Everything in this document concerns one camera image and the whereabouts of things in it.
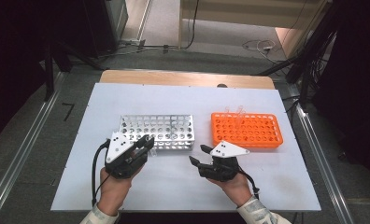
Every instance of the black curtain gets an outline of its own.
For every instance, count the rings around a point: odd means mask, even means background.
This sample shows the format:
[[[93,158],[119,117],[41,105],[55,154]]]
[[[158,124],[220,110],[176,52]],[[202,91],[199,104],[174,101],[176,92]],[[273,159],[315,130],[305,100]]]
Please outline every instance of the black curtain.
[[[0,1],[0,132],[46,79],[43,32],[26,1]]]
[[[370,1],[348,0],[314,106],[343,134],[347,157],[370,169]]]

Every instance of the silver test tube rack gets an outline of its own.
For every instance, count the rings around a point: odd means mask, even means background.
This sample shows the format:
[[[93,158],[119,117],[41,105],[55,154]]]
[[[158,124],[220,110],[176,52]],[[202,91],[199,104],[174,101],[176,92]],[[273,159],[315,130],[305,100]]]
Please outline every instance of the silver test tube rack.
[[[145,134],[155,137],[152,155],[156,149],[193,149],[192,115],[122,115],[119,130],[132,143]]]

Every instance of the black cable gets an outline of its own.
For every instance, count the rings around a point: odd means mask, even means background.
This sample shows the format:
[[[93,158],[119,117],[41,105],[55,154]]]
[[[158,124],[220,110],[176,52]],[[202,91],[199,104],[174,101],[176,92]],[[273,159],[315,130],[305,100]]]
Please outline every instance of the black cable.
[[[191,8],[188,7],[188,22],[187,22],[187,28],[188,28],[188,33],[187,33],[187,40],[188,40],[188,44],[190,43],[190,38],[189,38],[189,35],[191,33],[191,26],[190,26],[190,23],[191,23]]]
[[[306,5],[306,2],[307,2],[307,0],[305,0],[305,2],[304,2],[304,5],[302,6],[302,8],[301,8],[301,11],[299,12],[299,15],[298,15],[298,17],[296,18],[296,21],[295,21],[295,23],[292,25],[292,27],[287,31],[287,34],[285,34],[284,35],[284,39],[283,39],[283,44],[284,44],[284,42],[285,42],[285,39],[287,38],[287,35],[288,35],[288,33],[290,32],[290,30],[292,30],[292,28],[296,25],[296,23],[298,23],[298,21],[299,21],[299,18],[301,17],[301,14],[302,14],[302,12],[304,11],[304,9],[305,9],[305,5]]]
[[[298,217],[298,213],[296,212],[294,215],[293,215],[293,218],[292,218],[292,222],[291,224],[295,224],[295,221],[296,221],[296,218]]]
[[[336,37],[336,31],[332,31],[328,34],[328,38],[321,44],[321,47],[317,50],[316,57],[314,61],[312,61],[311,65],[311,74],[312,78],[310,79],[310,88],[314,91],[317,91],[320,87],[318,85],[318,81],[321,77],[321,68],[323,67],[323,62],[328,62],[323,60],[322,57],[325,54],[328,46],[333,42],[334,38]]]
[[[188,49],[192,43],[193,43],[193,40],[194,40],[194,25],[196,24],[196,16],[197,16],[197,9],[199,8],[199,0],[197,0],[196,2],[196,9],[194,10],[194,15],[193,15],[193,25],[192,25],[192,39],[191,39],[191,43],[188,44],[187,47],[185,48],[181,48],[181,49]]]
[[[281,98],[282,101],[286,101],[286,100],[293,100],[293,99],[297,99],[299,98],[300,95],[296,95],[296,96],[289,96],[287,98]]]
[[[247,178],[247,180],[251,183],[251,185],[252,185],[252,191],[253,191],[253,193],[255,195],[255,198],[257,198],[259,200],[259,190],[260,189],[258,189],[255,186],[255,182],[252,179],[252,177],[250,175],[248,175],[246,172],[244,172],[243,169],[240,166],[238,166],[238,169],[239,170],[237,172],[240,173],[241,175],[244,175]]]
[[[109,177],[111,176],[112,172],[108,174],[108,176],[103,180],[103,182],[101,182],[100,186],[98,186],[97,190],[95,191],[95,194],[97,195],[98,193],[98,190],[100,190],[101,186],[103,186],[104,183],[106,183],[106,181],[109,179]]]
[[[284,74],[284,76],[287,76],[287,74],[283,71],[283,69],[280,69],[280,71],[282,72],[282,74]],[[274,73],[276,74],[276,76],[281,77],[281,75],[279,75],[278,72],[274,72]]]
[[[97,203],[97,199],[96,199],[97,191],[95,191],[95,166],[97,164],[98,155],[100,155],[101,150],[103,150],[104,148],[109,148],[109,143],[110,143],[110,140],[107,139],[106,142],[97,149],[97,151],[94,154],[94,159],[92,160],[92,206],[94,206]]]
[[[320,58],[320,60],[322,60],[323,62],[328,63],[328,60],[325,60],[325,59],[323,59],[323,58]]]
[[[156,49],[163,49],[163,48],[167,48],[167,49],[178,49],[177,46],[173,46],[173,45],[143,45],[143,46],[140,46],[141,48],[156,48]]]
[[[290,108],[288,108],[285,112],[288,113],[290,111],[290,124],[292,126],[292,122],[293,122],[293,115],[295,114],[295,110],[296,110],[296,107],[298,106],[299,104],[299,99],[295,100],[292,105],[290,106]]]

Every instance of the hand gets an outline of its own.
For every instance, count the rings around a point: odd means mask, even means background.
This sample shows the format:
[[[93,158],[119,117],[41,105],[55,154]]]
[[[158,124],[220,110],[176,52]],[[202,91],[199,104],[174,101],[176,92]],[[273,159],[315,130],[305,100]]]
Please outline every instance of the hand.
[[[251,197],[249,190],[249,182],[244,175],[237,174],[235,178],[226,182],[219,180],[207,179],[222,188],[223,192],[232,200],[238,207],[245,204]]]
[[[133,178],[141,171],[142,167],[130,178],[116,179],[110,176],[107,181],[101,186],[101,198],[97,204],[98,209],[109,216],[116,216],[119,208],[123,205],[123,201],[132,186]],[[102,183],[109,174],[106,168],[101,169],[100,183]]]

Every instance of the test tube rack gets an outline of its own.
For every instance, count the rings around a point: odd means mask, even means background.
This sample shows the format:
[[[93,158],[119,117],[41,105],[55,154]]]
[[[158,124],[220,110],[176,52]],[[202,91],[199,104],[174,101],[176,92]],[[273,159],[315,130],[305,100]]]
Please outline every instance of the test tube rack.
[[[239,147],[276,148],[283,143],[272,114],[212,113],[213,144],[224,140]]]
[[[145,134],[155,138],[156,149],[192,150],[194,129],[192,115],[122,115],[120,132],[131,143]]]

